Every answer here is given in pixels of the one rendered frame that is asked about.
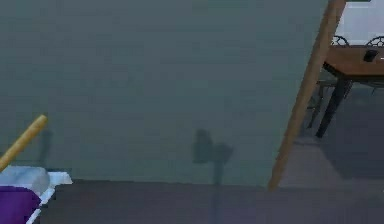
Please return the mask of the black metal chair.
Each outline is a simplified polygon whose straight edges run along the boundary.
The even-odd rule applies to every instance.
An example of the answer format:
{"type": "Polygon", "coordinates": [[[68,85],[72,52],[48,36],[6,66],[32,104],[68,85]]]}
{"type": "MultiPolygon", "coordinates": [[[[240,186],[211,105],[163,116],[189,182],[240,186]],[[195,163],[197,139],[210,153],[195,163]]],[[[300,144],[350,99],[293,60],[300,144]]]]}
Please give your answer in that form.
{"type": "MultiPolygon", "coordinates": [[[[343,45],[348,45],[349,42],[348,40],[340,35],[334,35],[332,42],[332,45],[338,45],[338,46],[343,46],[343,45]]],[[[312,111],[311,119],[310,122],[307,125],[307,128],[311,128],[314,124],[315,119],[320,113],[321,106],[324,100],[324,90],[330,87],[335,87],[336,86],[336,81],[335,80],[330,80],[330,79],[325,79],[325,80],[318,80],[317,81],[317,86],[318,86],[318,93],[317,97],[312,96],[309,100],[309,104],[307,106],[308,110],[312,111]]]]}
{"type": "Polygon", "coordinates": [[[377,36],[366,43],[366,46],[384,47],[384,36],[377,36]]]}

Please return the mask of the small black box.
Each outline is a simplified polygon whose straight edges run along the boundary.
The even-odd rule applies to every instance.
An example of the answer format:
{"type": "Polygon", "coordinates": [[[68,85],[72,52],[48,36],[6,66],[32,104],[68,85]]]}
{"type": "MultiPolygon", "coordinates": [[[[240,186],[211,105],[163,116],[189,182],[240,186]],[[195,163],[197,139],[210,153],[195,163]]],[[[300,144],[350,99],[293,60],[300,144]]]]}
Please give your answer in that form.
{"type": "Polygon", "coordinates": [[[377,50],[367,50],[365,52],[363,60],[365,62],[373,62],[377,55],[378,55],[378,51],[377,50]]]}

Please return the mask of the wooden door frame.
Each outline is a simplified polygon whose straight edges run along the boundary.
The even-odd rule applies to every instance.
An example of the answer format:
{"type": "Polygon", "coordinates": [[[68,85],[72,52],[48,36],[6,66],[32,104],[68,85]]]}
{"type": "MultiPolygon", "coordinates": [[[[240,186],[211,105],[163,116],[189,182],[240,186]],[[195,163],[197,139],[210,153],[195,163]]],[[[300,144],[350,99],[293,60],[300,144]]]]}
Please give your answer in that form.
{"type": "Polygon", "coordinates": [[[294,140],[300,131],[307,105],[316,87],[321,67],[326,59],[331,40],[336,32],[345,6],[346,0],[328,0],[318,34],[312,47],[309,62],[306,66],[295,104],[291,111],[291,116],[272,169],[271,178],[268,182],[269,191],[277,189],[283,177],[294,140]]]}

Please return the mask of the brown wooden table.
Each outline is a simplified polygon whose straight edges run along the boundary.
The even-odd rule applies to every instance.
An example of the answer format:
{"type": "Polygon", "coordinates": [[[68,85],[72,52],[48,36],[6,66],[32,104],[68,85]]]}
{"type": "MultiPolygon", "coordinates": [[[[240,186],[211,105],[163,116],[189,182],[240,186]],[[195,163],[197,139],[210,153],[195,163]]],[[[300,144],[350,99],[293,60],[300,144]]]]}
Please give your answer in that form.
{"type": "Polygon", "coordinates": [[[320,126],[316,132],[322,138],[330,125],[339,105],[352,83],[374,86],[384,84],[384,47],[365,45],[331,46],[323,63],[323,68],[337,78],[320,126]],[[367,50],[377,50],[373,62],[365,62],[367,50]]]}

